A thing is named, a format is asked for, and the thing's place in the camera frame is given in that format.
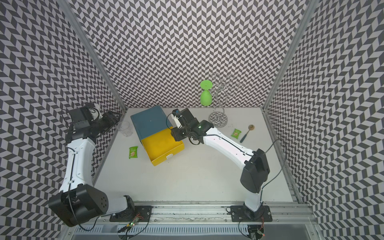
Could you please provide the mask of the teal drawer cabinet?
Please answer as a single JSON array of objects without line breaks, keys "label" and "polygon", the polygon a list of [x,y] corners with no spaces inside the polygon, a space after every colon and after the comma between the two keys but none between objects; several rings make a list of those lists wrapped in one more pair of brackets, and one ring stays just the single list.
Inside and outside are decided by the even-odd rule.
[{"label": "teal drawer cabinet", "polygon": [[140,141],[172,126],[160,106],[131,115],[131,120]]}]

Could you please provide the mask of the yellow top drawer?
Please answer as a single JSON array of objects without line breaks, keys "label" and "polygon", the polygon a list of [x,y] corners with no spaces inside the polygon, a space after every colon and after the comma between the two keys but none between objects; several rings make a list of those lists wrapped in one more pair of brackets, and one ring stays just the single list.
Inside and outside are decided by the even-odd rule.
[{"label": "yellow top drawer", "polygon": [[157,166],[185,149],[182,141],[175,141],[170,129],[162,130],[141,140],[153,166]]}]

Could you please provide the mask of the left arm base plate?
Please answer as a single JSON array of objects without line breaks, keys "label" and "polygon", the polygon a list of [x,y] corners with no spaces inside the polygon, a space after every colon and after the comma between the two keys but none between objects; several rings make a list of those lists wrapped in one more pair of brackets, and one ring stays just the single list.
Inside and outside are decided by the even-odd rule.
[{"label": "left arm base plate", "polygon": [[152,206],[136,206],[134,209],[126,209],[120,213],[110,216],[110,222],[132,222],[134,217],[139,218],[139,222],[148,222],[152,214]]}]

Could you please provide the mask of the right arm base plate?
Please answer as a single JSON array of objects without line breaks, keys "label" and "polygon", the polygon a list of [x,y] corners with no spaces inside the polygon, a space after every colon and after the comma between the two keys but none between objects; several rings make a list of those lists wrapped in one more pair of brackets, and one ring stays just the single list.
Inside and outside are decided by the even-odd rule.
[{"label": "right arm base plate", "polygon": [[269,206],[261,205],[255,212],[245,205],[230,206],[229,211],[232,222],[272,222],[272,213]]}]

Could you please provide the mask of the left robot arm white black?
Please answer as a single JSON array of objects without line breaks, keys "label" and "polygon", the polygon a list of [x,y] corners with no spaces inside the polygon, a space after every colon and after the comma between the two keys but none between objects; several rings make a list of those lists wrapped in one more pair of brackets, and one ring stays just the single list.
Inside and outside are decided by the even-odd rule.
[{"label": "left robot arm white black", "polygon": [[91,162],[96,140],[115,127],[121,114],[101,113],[94,104],[68,111],[71,124],[66,135],[68,162],[64,181],[58,194],[49,201],[49,208],[68,226],[81,226],[93,218],[114,215],[127,217],[135,212],[133,200],[125,195],[109,200],[93,185]]}]

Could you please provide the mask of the green cookie packet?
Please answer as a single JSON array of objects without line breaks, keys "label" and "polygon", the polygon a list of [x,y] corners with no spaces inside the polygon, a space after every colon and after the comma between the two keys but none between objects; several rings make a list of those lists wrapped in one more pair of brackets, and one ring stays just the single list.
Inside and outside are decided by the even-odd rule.
[{"label": "green cookie packet", "polygon": [[129,148],[129,159],[135,159],[138,157],[138,146]]},{"label": "green cookie packet", "polygon": [[242,131],[241,130],[238,130],[238,129],[234,129],[233,133],[231,134],[231,137],[235,138],[235,139],[239,139],[239,136],[241,135]]}]

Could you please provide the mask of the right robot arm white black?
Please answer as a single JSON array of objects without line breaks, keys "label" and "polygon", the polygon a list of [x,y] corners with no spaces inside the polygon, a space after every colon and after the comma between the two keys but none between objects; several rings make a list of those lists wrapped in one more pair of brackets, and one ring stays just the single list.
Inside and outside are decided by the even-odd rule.
[{"label": "right robot arm white black", "polygon": [[240,182],[247,190],[244,204],[248,210],[258,211],[262,205],[262,187],[270,174],[266,153],[261,149],[253,151],[241,146],[222,134],[208,121],[199,122],[197,119],[193,119],[187,123],[181,117],[173,117],[173,120],[177,125],[171,129],[171,135],[175,141],[188,138],[212,147],[242,170]]}]

